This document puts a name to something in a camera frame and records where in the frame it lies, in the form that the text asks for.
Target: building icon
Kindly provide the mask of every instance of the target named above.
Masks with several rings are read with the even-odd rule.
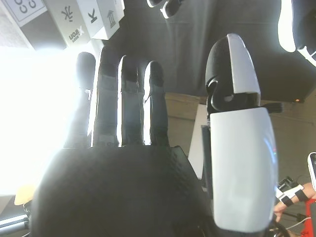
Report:
[[[113,26],[115,26],[116,22],[115,22],[115,20],[114,20],[113,11],[111,11],[111,10],[109,10],[108,19],[109,19],[109,21],[110,21],[110,26],[111,26],[111,28],[112,28]]]

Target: white device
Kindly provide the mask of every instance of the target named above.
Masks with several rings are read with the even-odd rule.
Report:
[[[209,103],[217,101],[215,109],[229,109],[210,112],[209,118],[214,220],[225,230],[259,232],[269,225],[275,203],[278,165],[274,131],[268,110],[259,107],[258,80],[240,36],[228,34],[214,47],[207,62],[206,84],[212,80],[209,84],[220,84],[223,92],[215,88]],[[233,88],[226,86],[229,80]],[[238,96],[250,98],[252,107],[234,110],[235,102],[218,99],[227,91],[235,102]]]
[[[308,170],[312,180],[313,189],[316,191],[316,152],[312,152],[307,157]]]

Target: yellow object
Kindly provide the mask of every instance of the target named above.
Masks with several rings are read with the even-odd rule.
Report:
[[[14,205],[19,206],[33,199],[35,193],[34,185],[24,185],[18,189],[15,195]]]

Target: white cable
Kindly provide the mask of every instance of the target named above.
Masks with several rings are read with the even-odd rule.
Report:
[[[290,226],[290,227],[288,227],[288,228],[286,228],[286,229],[289,230],[289,229],[291,229],[291,228],[293,228],[293,227],[296,227],[296,226],[298,226],[299,224],[302,224],[304,221],[306,221],[306,220],[308,220],[308,219],[310,219],[310,217],[306,217],[304,220],[302,220],[302,221],[300,221],[299,223],[297,223],[297,224],[295,224],[295,225],[293,225],[293,226]]]

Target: person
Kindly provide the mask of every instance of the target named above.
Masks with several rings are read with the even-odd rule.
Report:
[[[303,192],[309,199],[316,199],[316,192],[313,189],[312,183],[306,183],[303,185],[303,187],[304,187]],[[297,196],[292,197],[291,200],[293,203],[299,202]],[[282,216],[283,212],[286,210],[286,208],[287,208],[287,206],[281,201],[277,205],[275,205],[274,213],[276,215],[277,222],[280,221],[281,216]]]

